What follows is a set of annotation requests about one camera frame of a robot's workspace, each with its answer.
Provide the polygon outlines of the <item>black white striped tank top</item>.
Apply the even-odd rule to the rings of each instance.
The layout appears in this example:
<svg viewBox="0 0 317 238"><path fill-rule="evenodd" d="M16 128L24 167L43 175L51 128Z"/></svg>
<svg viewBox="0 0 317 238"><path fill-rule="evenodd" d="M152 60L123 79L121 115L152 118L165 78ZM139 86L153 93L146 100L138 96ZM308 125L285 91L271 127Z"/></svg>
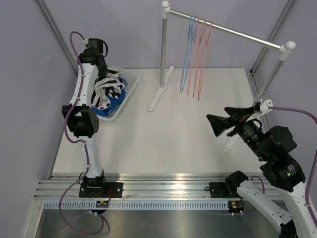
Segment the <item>black white striped tank top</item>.
<svg viewBox="0 0 317 238"><path fill-rule="evenodd" d="M105 110L111 106L110 99L119 99L126 84L122 81L122 72L106 63L107 73L99 76L93 87L91 105L98 110Z"/></svg>

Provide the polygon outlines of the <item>bright blue tank top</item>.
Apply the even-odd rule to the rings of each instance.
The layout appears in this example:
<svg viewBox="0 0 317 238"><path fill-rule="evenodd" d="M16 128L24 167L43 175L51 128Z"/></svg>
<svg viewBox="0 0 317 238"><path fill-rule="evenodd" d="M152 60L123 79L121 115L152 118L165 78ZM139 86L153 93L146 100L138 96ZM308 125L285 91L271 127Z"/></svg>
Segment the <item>bright blue tank top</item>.
<svg viewBox="0 0 317 238"><path fill-rule="evenodd" d="M127 81L124 78L121 78L122 81L126 84L126 86L128 85ZM118 110L118 108L120 107L120 105L123 103L124 99L126 97L126 91L125 89L123 90L121 96L119 97L119 99L110 99L111 102L111 106L105 110L98 110L97 108L92 106L93 111L95 111L95 113L97 115L100 115L102 117L112 117L113 114Z"/></svg>

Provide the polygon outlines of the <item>pink hanger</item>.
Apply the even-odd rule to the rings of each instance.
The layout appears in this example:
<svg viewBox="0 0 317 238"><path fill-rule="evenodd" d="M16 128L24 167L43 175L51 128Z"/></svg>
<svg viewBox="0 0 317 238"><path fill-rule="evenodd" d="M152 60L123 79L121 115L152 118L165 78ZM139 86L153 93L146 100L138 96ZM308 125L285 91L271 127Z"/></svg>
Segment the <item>pink hanger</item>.
<svg viewBox="0 0 317 238"><path fill-rule="evenodd" d="M197 98L198 96L198 87L199 87L199 78L200 78L200 70L202 67L202 56L203 56L203 44L204 44L204 35L207 31L206 20L204 19L204 24L199 29L199 37L198 37L198 45L197 45L197 57L196 57L196 69L195 69L195 78L194 78L194 86L192 98Z"/></svg>
<svg viewBox="0 0 317 238"><path fill-rule="evenodd" d="M196 57L197 57L197 45L198 45L198 37L199 37L199 24L200 19L198 16L194 16L190 19L190 27L188 33L188 47L189 47L189 56L187 62L187 69L189 69L188 76L188 87L187 87L187 95L190 93L191 79L192 75L195 75L196 69Z"/></svg>
<svg viewBox="0 0 317 238"><path fill-rule="evenodd" d="M212 31L212 21L209 22L210 23L210 29L208 34L205 33L204 35L204 44L203 44L203 56L202 56L202 67L200 70L200 78L199 78L199 87L198 87L198 96L197 96L197 100L200 100L201 97L201 90L202 90L202 83L203 83L203 77L204 77L204 70L205 70L205 63L206 63L206 58L207 58L207 50L208 50L208 46L209 46L209 40L210 40L210 36L211 36L211 31Z"/></svg>

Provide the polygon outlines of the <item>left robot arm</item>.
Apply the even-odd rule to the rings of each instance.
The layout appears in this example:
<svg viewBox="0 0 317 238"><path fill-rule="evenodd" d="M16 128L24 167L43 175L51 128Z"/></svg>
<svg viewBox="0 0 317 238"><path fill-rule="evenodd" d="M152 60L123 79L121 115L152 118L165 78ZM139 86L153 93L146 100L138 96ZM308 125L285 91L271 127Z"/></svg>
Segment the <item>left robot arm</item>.
<svg viewBox="0 0 317 238"><path fill-rule="evenodd" d="M62 107L65 118L66 138L73 144L80 144L85 159L85 171L81 181L79 197L111 198L112 190L106 182L97 149L99 118L92 110L91 97L95 80L106 73L103 56L105 42L90 38L85 41L86 48L77 55L78 77L74 94L68 105Z"/></svg>

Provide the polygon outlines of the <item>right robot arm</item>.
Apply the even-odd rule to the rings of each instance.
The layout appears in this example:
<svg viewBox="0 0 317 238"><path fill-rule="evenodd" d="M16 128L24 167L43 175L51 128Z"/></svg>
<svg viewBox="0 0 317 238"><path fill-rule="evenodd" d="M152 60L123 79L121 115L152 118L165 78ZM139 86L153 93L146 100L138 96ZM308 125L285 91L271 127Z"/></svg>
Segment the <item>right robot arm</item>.
<svg viewBox="0 0 317 238"><path fill-rule="evenodd" d="M250 108L224 109L227 118L207 115L215 136L228 129L228 137L239 135L247 146L263 162L260 170L263 176L275 187L284 201L288 212L283 211L264 194L257 194L252 181L241 171L236 171L225 180L225 192L229 196L246 198L275 226L281 238L315 238L317 236L317 210L310 199L310 191L317 167L313 161L310 176L305 177L300 164L289 154L297 144L287 127L274 126L263 133L255 122L272 110L294 111L317 118L306 111L272 104L255 103Z"/></svg>

